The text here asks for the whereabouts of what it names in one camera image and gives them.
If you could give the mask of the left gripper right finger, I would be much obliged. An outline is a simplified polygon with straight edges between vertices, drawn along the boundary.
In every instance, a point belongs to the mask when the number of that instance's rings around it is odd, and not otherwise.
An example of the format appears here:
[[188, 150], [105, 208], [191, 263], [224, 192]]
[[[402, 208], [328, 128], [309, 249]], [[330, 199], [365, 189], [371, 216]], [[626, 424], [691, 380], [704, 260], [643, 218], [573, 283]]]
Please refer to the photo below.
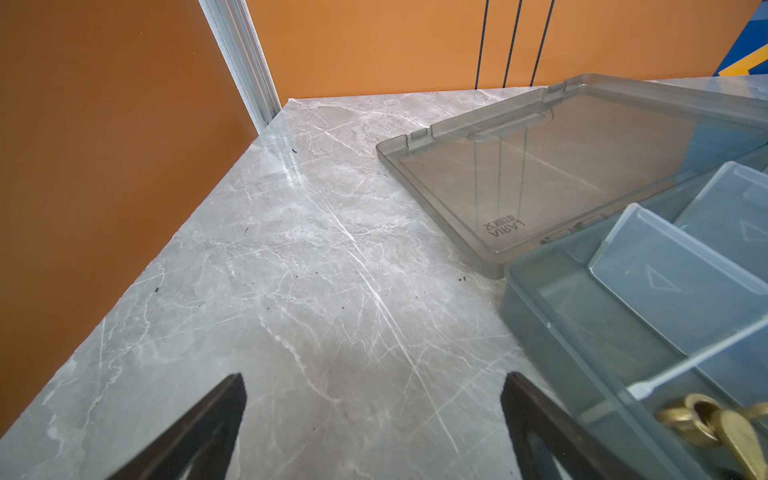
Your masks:
[[513, 451], [524, 479], [639, 479], [569, 414], [519, 372], [507, 374], [500, 396]]

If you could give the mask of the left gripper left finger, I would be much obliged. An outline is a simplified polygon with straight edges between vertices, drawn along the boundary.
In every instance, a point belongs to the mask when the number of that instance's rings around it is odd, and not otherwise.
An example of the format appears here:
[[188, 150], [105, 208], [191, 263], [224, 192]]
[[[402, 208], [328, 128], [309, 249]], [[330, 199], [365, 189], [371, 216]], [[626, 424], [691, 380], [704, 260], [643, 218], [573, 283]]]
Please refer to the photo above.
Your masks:
[[247, 402], [240, 373], [225, 377], [112, 479], [223, 479]]

